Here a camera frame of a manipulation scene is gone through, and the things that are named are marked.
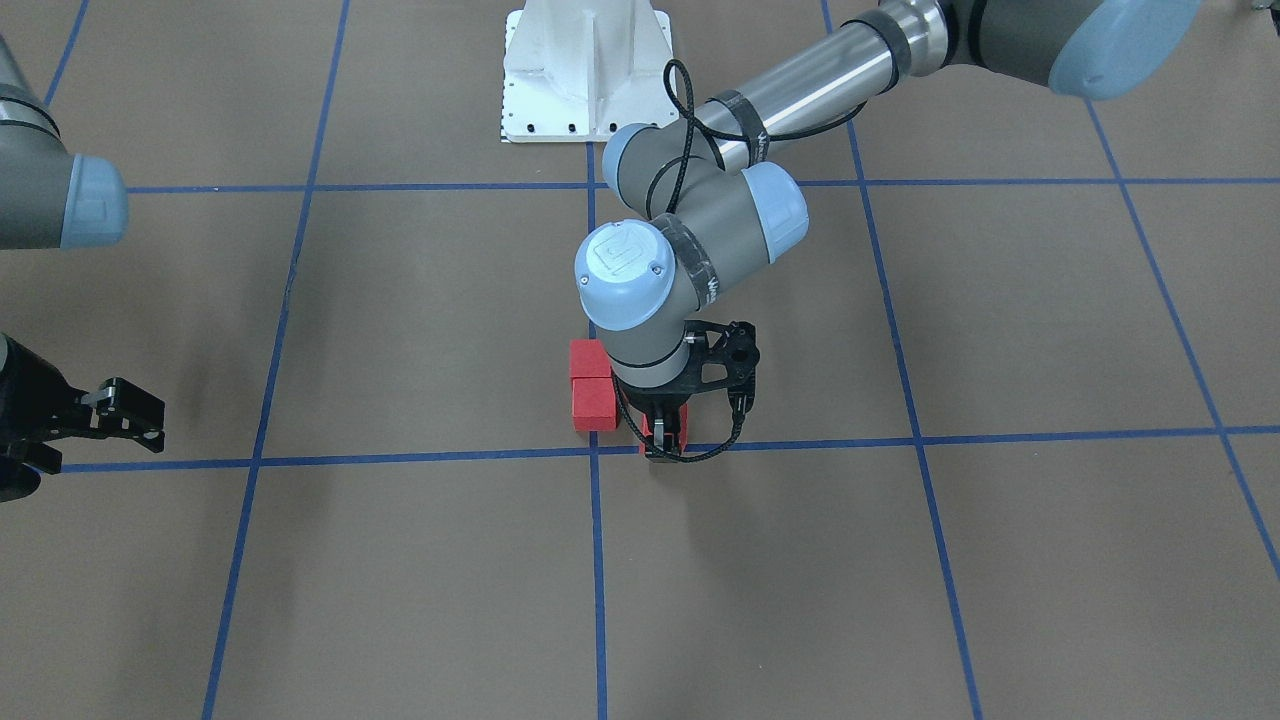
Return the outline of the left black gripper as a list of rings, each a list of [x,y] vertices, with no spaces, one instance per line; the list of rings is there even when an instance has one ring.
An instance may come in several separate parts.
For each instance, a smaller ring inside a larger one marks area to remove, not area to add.
[[[746,415],[756,397],[756,366],[760,350],[756,328],[749,322],[727,325],[703,320],[685,324],[685,360],[677,364],[672,380],[654,388],[641,388],[625,380],[621,397],[648,420],[653,462],[675,462],[687,445],[687,404],[695,395],[724,391],[731,413]]]

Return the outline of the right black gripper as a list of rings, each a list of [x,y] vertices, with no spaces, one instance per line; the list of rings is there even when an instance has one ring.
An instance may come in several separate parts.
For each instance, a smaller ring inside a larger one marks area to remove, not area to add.
[[[3,336],[3,502],[31,496],[41,477],[61,471],[61,454],[49,443],[90,427],[84,396],[54,365]]]

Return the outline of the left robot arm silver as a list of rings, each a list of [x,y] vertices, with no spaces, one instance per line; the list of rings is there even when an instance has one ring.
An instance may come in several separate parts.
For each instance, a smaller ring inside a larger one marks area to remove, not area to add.
[[[704,462],[739,439],[760,352],[746,322],[698,314],[808,233],[777,147],[837,129],[913,77],[961,64],[1102,101],[1149,78],[1197,1],[881,1],[763,74],[694,102],[687,67],[663,85],[676,118],[631,124],[602,169],[634,217],[595,228],[573,273],[609,361],[611,428],[657,462]]]

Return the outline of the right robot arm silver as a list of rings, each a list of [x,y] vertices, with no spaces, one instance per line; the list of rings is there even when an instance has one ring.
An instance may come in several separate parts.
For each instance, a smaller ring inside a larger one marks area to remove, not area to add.
[[[5,250],[88,249],[118,243],[129,223],[120,172],[106,159],[72,154],[47,106],[1,45],[1,242]],[[52,439],[140,439],[152,447],[154,398],[137,419],[141,392],[122,378],[95,392],[64,375],[9,334],[3,336],[3,501],[32,495],[42,474],[61,470]]]

